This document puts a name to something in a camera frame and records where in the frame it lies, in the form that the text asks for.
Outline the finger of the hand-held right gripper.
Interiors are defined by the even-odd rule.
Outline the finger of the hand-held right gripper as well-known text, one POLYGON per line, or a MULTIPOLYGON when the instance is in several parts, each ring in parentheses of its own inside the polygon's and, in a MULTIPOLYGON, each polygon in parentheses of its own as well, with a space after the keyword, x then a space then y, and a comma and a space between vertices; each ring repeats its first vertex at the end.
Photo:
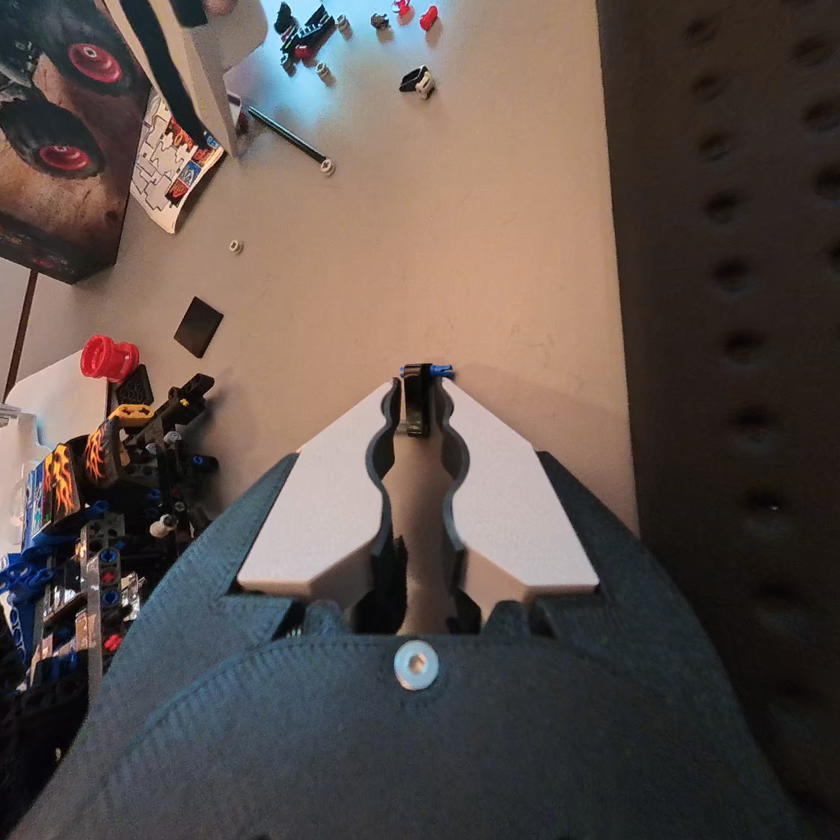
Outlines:
POLYGON ((195 144, 205 144, 206 131, 176 68, 157 13, 149 1, 118 1, 117 6, 137 36, 157 87, 177 125, 195 144))
POLYGON ((181 65, 185 86, 203 128, 234 158, 238 156, 236 120, 225 75, 255 48, 243 25, 182 28, 181 65))

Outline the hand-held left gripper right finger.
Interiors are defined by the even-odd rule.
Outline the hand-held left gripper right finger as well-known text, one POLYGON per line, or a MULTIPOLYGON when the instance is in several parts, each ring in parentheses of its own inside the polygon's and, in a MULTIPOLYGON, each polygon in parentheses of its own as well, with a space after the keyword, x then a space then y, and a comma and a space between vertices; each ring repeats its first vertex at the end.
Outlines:
POLYGON ((541 597, 591 595, 595 568, 538 451, 463 391, 436 384, 444 497, 444 577, 455 602, 449 628, 476 634, 494 608, 541 597))

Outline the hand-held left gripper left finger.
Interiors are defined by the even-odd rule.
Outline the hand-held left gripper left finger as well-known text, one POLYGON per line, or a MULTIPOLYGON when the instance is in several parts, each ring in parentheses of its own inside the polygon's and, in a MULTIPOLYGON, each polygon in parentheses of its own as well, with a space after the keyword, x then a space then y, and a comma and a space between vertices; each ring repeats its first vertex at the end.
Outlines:
POLYGON ((334 602, 364 634, 399 630, 403 541, 384 477, 401 403, 391 379, 299 448, 238 571, 242 590, 334 602))

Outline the short black beam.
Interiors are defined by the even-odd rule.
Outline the short black beam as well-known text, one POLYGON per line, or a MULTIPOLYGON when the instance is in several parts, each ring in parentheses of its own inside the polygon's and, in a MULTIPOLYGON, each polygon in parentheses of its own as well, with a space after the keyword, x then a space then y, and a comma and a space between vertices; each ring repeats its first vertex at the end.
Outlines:
POLYGON ((406 414, 406 434, 427 438, 431 429, 430 394, 438 379, 454 379, 451 364, 410 363, 400 370, 406 414))

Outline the brick-built toy truck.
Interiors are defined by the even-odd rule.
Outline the brick-built toy truck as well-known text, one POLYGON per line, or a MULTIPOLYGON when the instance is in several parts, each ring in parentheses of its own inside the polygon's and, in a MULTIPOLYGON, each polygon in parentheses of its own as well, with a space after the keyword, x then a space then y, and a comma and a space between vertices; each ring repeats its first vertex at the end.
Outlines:
POLYGON ((181 429, 214 384, 195 374, 156 408, 110 397, 93 431, 24 468, 23 533, 2 558, 2 837, 73 743, 142 606, 210 523, 198 497, 218 461, 181 429))

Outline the adjacent pale desk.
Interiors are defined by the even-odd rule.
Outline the adjacent pale desk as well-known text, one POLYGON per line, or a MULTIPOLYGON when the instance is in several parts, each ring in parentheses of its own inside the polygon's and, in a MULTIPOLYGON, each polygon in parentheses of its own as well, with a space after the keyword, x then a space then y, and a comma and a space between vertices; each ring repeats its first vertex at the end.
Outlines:
POLYGON ((18 378, 37 272, 1 259, 1 396, 18 378))

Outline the scattered small brick pieces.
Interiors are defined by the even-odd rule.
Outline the scattered small brick pieces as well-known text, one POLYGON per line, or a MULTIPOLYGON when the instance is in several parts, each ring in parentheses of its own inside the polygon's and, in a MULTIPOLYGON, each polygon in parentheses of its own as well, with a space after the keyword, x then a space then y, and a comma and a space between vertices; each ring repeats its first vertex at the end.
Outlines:
MULTIPOLYGON (((380 41, 390 38, 392 24, 405 26, 416 18, 423 32, 432 29, 440 19, 437 4, 427 2, 419 5, 421 14, 416 15, 417 2, 391 2, 390 12, 373 12, 370 26, 380 41)), ((322 46, 338 32, 345 39, 352 36, 352 25, 346 14, 334 13, 326 3, 320 2, 306 18, 295 14, 290 2, 279 2, 274 21, 274 30, 280 37, 280 63, 288 74, 293 74, 299 64, 314 67, 321 78, 331 76, 331 69, 319 59, 322 46)))

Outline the long black axle rod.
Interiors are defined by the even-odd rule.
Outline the long black axle rod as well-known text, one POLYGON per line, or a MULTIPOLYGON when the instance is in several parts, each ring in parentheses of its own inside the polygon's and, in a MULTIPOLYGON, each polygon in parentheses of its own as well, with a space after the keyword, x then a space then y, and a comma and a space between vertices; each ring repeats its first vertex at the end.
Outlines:
POLYGON ((317 150, 310 143, 298 137, 294 132, 280 125, 276 120, 268 117, 266 114, 257 108, 249 107, 248 115, 265 126, 274 134, 280 136, 294 148, 304 153, 309 159, 315 161, 320 169, 320 172, 326 176, 332 176, 335 173, 334 162, 320 150, 317 150))

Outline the sticker sheet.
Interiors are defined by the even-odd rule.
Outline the sticker sheet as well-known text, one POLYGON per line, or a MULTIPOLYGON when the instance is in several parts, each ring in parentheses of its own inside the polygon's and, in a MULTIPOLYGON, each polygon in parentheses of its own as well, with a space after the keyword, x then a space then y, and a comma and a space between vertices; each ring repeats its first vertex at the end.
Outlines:
POLYGON ((141 125, 130 193, 151 220, 174 235, 188 200, 224 156, 223 147, 209 133, 204 146, 189 137, 153 89, 141 125))

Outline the monster truck toy set box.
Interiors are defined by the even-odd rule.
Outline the monster truck toy set box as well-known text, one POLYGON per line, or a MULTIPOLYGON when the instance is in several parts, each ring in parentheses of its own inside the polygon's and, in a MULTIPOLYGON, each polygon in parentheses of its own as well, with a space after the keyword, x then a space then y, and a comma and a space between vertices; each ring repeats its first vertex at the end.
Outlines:
POLYGON ((1 253, 69 285, 116 262, 151 84, 104 2, 1 2, 1 253))

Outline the black studded plate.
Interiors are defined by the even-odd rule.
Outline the black studded plate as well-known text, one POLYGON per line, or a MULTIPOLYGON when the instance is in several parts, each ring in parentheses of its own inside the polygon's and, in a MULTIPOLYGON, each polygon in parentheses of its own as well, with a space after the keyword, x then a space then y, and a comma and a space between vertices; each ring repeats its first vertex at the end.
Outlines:
POLYGON ((123 382, 108 383, 106 414, 110 414, 123 404, 154 405, 154 394, 144 364, 138 364, 123 382))

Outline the black square tile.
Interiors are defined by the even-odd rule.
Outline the black square tile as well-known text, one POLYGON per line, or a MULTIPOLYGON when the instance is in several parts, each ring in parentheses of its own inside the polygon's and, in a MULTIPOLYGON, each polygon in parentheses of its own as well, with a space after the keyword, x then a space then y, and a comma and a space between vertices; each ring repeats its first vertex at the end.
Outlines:
POLYGON ((204 357, 224 319, 222 312, 199 297, 194 297, 179 323, 173 339, 193 357, 204 357))

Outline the dark perforated panel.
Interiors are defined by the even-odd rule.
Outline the dark perforated panel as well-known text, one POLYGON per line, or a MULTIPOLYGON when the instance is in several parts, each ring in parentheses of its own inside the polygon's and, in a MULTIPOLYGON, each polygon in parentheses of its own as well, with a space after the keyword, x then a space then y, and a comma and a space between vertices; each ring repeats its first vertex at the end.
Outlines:
POLYGON ((839 2, 597 2, 637 511, 838 838, 839 2))

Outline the red wheel hub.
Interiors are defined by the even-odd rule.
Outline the red wheel hub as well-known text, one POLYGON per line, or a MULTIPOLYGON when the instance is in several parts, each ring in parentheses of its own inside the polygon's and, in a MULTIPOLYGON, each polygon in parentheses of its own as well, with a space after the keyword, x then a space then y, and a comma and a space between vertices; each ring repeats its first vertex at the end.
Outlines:
POLYGON ((94 334, 80 355, 80 372, 89 379, 105 379, 112 384, 125 382, 140 365, 140 351, 129 342, 115 342, 94 334))

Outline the white wooden book stand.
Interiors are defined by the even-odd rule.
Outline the white wooden book stand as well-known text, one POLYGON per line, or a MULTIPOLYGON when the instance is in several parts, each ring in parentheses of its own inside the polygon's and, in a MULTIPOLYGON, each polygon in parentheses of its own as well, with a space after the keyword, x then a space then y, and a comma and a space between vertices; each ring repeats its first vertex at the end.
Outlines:
POLYGON ((16 553, 23 533, 28 472, 59 444, 88 434, 106 415, 107 383, 81 373, 77 352, 16 384, 7 404, 20 414, 1 430, 1 556, 16 553))

